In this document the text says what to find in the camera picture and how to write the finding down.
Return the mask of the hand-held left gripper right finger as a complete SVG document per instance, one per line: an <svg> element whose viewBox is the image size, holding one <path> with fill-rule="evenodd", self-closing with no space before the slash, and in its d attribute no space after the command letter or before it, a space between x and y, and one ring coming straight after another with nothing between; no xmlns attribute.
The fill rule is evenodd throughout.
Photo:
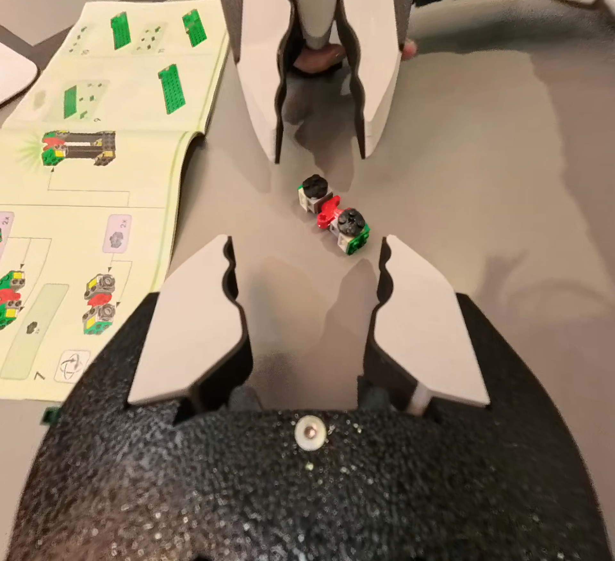
<svg viewBox="0 0 615 561"><path fill-rule="evenodd" d="M393 409L422 416L435 399L490 405L457 294L445 276L396 235L383 237L378 302L364 378Z"/></svg>

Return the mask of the person's right hand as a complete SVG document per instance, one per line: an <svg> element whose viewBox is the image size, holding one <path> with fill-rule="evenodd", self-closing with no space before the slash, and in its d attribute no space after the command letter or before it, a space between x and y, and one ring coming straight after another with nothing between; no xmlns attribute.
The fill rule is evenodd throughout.
<svg viewBox="0 0 615 561"><path fill-rule="evenodd" d="M319 49L304 46L293 67L297 72L307 76L320 75L342 65L345 58L346 51L341 44L328 43Z"/></svg>

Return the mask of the toy brick instruction booklet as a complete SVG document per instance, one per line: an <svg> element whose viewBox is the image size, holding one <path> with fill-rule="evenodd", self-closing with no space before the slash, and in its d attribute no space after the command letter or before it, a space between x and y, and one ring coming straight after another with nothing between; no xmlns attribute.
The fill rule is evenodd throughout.
<svg viewBox="0 0 615 561"><path fill-rule="evenodd" d="M220 0L87 3L1 128L1 398L63 402L168 271Z"/></svg>

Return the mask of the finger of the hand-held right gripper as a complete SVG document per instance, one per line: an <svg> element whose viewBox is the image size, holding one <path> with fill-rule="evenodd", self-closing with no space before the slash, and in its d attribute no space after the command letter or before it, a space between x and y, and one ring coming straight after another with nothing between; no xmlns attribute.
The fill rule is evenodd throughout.
<svg viewBox="0 0 615 561"><path fill-rule="evenodd" d="M281 156L282 103L288 41L295 25L292 0L243 0L237 72L257 140L267 159Z"/></svg>
<svg viewBox="0 0 615 561"><path fill-rule="evenodd" d="M395 0L339 0L336 23L350 64L357 141L365 159L382 136L401 62Z"/></svg>

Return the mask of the white rounded tray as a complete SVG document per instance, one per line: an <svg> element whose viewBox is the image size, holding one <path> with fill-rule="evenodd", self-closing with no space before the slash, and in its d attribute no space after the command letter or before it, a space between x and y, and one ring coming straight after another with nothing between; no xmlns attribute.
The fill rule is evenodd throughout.
<svg viewBox="0 0 615 561"><path fill-rule="evenodd" d="M27 90L38 74L33 61L1 43L1 106Z"/></svg>

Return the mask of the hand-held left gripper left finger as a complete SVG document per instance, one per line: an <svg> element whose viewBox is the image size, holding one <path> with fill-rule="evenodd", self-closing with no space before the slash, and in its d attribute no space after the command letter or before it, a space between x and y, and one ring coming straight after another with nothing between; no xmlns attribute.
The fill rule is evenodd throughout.
<svg viewBox="0 0 615 561"><path fill-rule="evenodd" d="M232 237L220 234L162 285L128 403L187 399L215 411L248 379L253 356L235 276Z"/></svg>

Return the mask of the small toy brick assembly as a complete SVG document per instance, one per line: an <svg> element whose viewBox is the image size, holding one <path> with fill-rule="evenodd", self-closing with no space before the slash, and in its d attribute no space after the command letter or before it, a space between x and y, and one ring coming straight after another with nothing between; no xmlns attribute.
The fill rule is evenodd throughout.
<svg viewBox="0 0 615 561"><path fill-rule="evenodd" d="M306 178L297 188L298 202L307 213L316 216L317 226L336 237L345 255L353 255L363 248L370 236L370 227L356 208L342 208L328 181L319 174Z"/></svg>

